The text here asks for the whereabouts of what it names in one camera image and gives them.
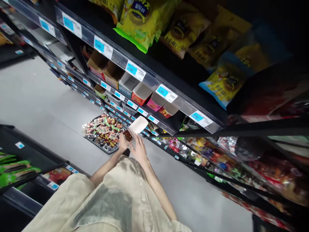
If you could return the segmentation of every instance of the cardboard box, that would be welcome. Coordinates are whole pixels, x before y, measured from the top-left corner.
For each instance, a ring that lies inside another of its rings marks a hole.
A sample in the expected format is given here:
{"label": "cardboard box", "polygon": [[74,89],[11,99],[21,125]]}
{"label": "cardboard box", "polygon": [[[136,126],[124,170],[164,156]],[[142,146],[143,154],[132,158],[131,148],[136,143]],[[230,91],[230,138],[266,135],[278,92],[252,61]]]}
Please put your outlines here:
{"label": "cardboard box", "polygon": [[120,79],[118,85],[119,90],[122,92],[125,96],[131,98],[133,89],[138,85],[139,80],[134,78],[129,73],[125,72]]}
{"label": "cardboard box", "polygon": [[156,93],[152,93],[151,98],[147,102],[147,106],[149,106],[154,111],[158,111],[164,104],[166,103],[166,100],[163,97],[160,97]]}
{"label": "cardboard box", "polygon": [[105,71],[107,65],[109,63],[109,59],[103,56],[101,53],[99,53],[97,50],[93,50],[87,65],[89,66],[91,72],[95,74],[97,77],[103,79],[104,74],[103,72]]}
{"label": "cardboard box", "polygon": [[148,88],[143,83],[139,83],[133,90],[131,99],[135,101],[137,104],[142,106],[147,98],[153,93],[153,91]]}
{"label": "cardboard box", "polygon": [[122,78],[125,71],[110,61],[103,73],[105,81],[114,88],[118,89],[118,82]]}
{"label": "cardboard box", "polygon": [[165,118],[173,116],[177,113],[177,111],[178,109],[169,102],[165,103],[165,105],[159,110],[159,112],[163,114]]}
{"label": "cardboard box", "polygon": [[102,98],[103,100],[106,98],[106,96],[104,95],[105,93],[105,89],[103,89],[100,85],[96,85],[94,87],[94,91],[96,92],[96,95],[98,95],[100,98]]}

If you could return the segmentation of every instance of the white label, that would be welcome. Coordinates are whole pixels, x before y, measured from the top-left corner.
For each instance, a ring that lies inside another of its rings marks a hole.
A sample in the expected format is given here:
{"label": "white label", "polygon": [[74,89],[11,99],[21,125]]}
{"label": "white label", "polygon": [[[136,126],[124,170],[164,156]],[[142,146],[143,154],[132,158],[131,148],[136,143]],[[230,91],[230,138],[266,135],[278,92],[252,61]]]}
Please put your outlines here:
{"label": "white label", "polygon": [[57,190],[59,188],[59,185],[52,181],[47,185],[47,187],[51,188],[52,190]]}
{"label": "white label", "polygon": [[14,34],[14,31],[6,24],[6,23],[1,23],[0,27],[9,35]]}
{"label": "white label", "polygon": [[136,79],[138,79],[140,82],[143,81],[146,72],[142,70],[140,67],[138,67],[135,63],[128,60],[128,63],[126,64],[126,71],[130,73],[132,76],[134,76]]}
{"label": "white label", "polygon": [[156,118],[154,118],[153,116],[149,116],[148,119],[150,119],[152,122],[154,122],[155,124],[158,124],[159,120],[157,120]]}
{"label": "white label", "polygon": [[129,105],[129,106],[131,106],[133,109],[137,109],[137,105],[136,104],[134,104],[132,101],[130,101],[130,100],[128,100],[128,102],[127,102],[127,104]]}
{"label": "white label", "polygon": [[72,19],[64,12],[62,12],[62,18],[64,27],[67,28],[69,31],[73,32],[75,35],[77,35],[77,37],[82,38],[80,23],[76,22],[74,19]]}
{"label": "white label", "polygon": [[125,97],[120,94],[118,91],[115,90],[115,94],[114,94],[116,97],[120,98],[120,100],[124,101],[125,100]]}
{"label": "white label", "polygon": [[109,85],[105,84],[103,81],[101,81],[101,86],[102,86],[104,89],[106,89],[107,91],[110,92],[111,87],[110,87]]}
{"label": "white label", "polygon": [[21,142],[18,142],[15,144],[19,149],[23,148],[25,145],[23,145]]}
{"label": "white label", "polygon": [[108,59],[112,59],[113,48],[102,39],[94,35],[93,47],[101,54],[106,56]]}
{"label": "white label", "polygon": [[53,37],[56,37],[56,35],[55,35],[55,28],[52,25],[50,25],[46,20],[42,19],[41,17],[39,17],[39,21],[40,21],[41,27],[44,30],[46,30]]}
{"label": "white label", "polygon": [[72,168],[70,165],[65,167],[67,170],[72,171],[74,168]]}
{"label": "white label", "polygon": [[200,163],[199,161],[195,160],[195,161],[194,161],[194,164],[197,165],[197,166],[199,166],[201,163]]}
{"label": "white label", "polygon": [[142,108],[138,108],[137,110],[138,112],[140,112],[142,115],[144,115],[145,117],[147,117],[148,113],[145,112]]}
{"label": "white label", "polygon": [[156,93],[165,98],[168,102],[172,103],[178,96],[163,84],[157,88]]}
{"label": "white label", "polygon": [[200,111],[195,111],[189,117],[192,118],[198,124],[200,124],[202,127],[207,127],[209,124],[213,123],[213,121],[210,118],[208,118],[205,114],[202,114]]}

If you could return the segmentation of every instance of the hanging snack packages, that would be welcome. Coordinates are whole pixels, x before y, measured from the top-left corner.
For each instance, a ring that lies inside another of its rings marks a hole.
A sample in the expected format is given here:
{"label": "hanging snack packages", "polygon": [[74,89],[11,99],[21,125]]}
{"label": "hanging snack packages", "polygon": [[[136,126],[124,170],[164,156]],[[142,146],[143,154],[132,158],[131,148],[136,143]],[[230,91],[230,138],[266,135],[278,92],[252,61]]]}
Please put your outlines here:
{"label": "hanging snack packages", "polygon": [[116,24],[121,16],[125,0],[89,0],[90,2],[103,7],[112,17]]}
{"label": "hanging snack packages", "polygon": [[161,37],[161,41],[183,59],[189,46],[209,25],[210,21],[198,9],[189,3],[181,2],[169,31]]}
{"label": "hanging snack packages", "polygon": [[114,30],[147,53],[154,38],[160,37],[162,27],[168,23],[167,12],[178,2],[179,0],[125,0],[120,21]]}

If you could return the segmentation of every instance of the aisle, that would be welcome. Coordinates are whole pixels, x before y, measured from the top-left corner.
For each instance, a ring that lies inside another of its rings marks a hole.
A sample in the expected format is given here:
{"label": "aisle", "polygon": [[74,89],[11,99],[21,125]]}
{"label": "aisle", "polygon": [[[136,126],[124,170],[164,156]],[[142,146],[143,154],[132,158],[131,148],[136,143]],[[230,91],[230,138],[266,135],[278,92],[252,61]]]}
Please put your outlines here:
{"label": "aisle", "polygon": [[[39,57],[0,70],[0,123],[93,174],[109,156],[82,137],[82,125],[102,110],[61,83]],[[149,160],[178,220],[192,231],[252,231],[251,213],[202,177],[144,140]]]}

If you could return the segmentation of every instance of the price tag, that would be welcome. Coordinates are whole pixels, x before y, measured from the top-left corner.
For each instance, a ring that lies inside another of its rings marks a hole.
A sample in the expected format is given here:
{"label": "price tag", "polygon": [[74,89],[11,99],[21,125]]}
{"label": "price tag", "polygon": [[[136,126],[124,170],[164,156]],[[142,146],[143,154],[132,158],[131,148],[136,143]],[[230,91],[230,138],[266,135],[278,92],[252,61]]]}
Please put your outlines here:
{"label": "price tag", "polygon": [[23,54],[23,51],[22,50],[17,50],[17,51],[15,51],[15,53],[19,55],[19,54]]}
{"label": "price tag", "polygon": [[143,81],[146,72],[142,70],[140,67],[138,67],[135,63],[128,60],[128,63],[126,64],[126,71],[130,73],[132,76],[134,76],[136,79],[138,79],[140,82]]}
{"label": "price tag", "polygon": [[123,112],[123,109],[122,109],[121,107],[117,106],[116,108],[117,108],[117,110],[119,110],[120,112]]}
{"label": "price tag", "polygon": [[145,112],[143,109],[141,109],[141,108],[138,108],[138,110],[137,110],[138,112],[140,112],[142,115],[144,115],[145,117],[147,117],[147,115],[148,115],[148,113],[147,112]]}
{"label": "price tag", "polygon": [[29,44],[30,46],[33,47],[33,43],[32,43],[30,40],[28,40],[26,37],[23,36],[23,40],[24,40],[27,44]]}
{"label": "price tag", "polygon": [[198,124],[200,124],[202,127],[206,127],[209,124],[213,123],[213,121],[210,118],[208,118],[206,115],[202,114],[200,111],[195,111],[189,117],[192,118]]}
{"label": "price tag", "polygon": [[116,91],[116,90],[115,90],[115,96],[120,98],[120,100],[122,100],[122,101],[125,100],[125,97],[122,94],[120,94],[118,91]]}
{"label": "price tag", "polygon": [[99,53],[103,54],[110,60],[112,59],[113,48],[96,35],[94,36],[93,46],[98,50]]}
{"label": "price tag", "polygon": [[57,190],[59,188],[59,185],[52,181],[47,185],[47,187],[51,188],[52,190]]}
{"label": "price tag", "polygon": [[129,105],[129,106],[131,106],[133,109],[137,109],[137,105],[136,104],[134,104],[132,101],[130,101],[130,100],[128,100],[128,102],[127,102],[127,104]]}
{"label": "price tag", "polygon": [[73,79],[72,77],[68,76],[68,79],[69,79],[70,81],[74,82],[74,79]]}
{"label": "price tag", "polygon": [[101,86],[102,86],[104,89],[106,89],[107,91],[110,92],[111,87],[110,87],[109,85],[105,84],[103,81],[101,81]]}
{"label": "price tag", "polygon": [[55,28],[52,25],[50,25],[46,20],[42,19],[41,17],[39,17],[39,21],[40,21],[41,27],[44,30],[46,30],[53,37],[56,37],[56,35],[55,35]]}
{"label": "price tag", "polygon": [[167,87],[165,87],[163,84],[160,84],[159,88],[157,88],[156,93],[161,95],[165,98],[168,102],[172,103],[178,95],[170,91]]}
{"label": "price tag", "polygon": [[18,142],[15,144],[19,149],[23,148],[25,145],[23,145],[21,142]]}
{"label": "price tag", "polygon": [[129,117],[131,116],[131,114],[129,114],[127,111],[124,111],[123,113]]}
{"label": "price tag", "polygon": [[73,32],[80,39],[82,38],[81,25],[76,20],[72,19],[66,13],[62,12],[63,25],[69,31]]}
{"label": "price tag", "polygon": [[158,124],[159,120],[155,119],[153,116],[149,116],[148,119],[150,119],[155,124]]}
{"label": "price tag", "polygon": [[197,165],[197,166],[199,166],[201,163],[200,163],[199,161],[195,160],[195,161],[194,161],[194,164]]}
{"label": "price tag", "polygon": [[91,83],[89,81],[87,81],[85,78],[83,78],[83,82],[88,85],[89,87],[91,87]]}
{"label": "price tag", "polygon": [[65,65],[63,63],[61,63],[59,60],[57,60],[57,63],[58,63],[59,66],[65,68]]}

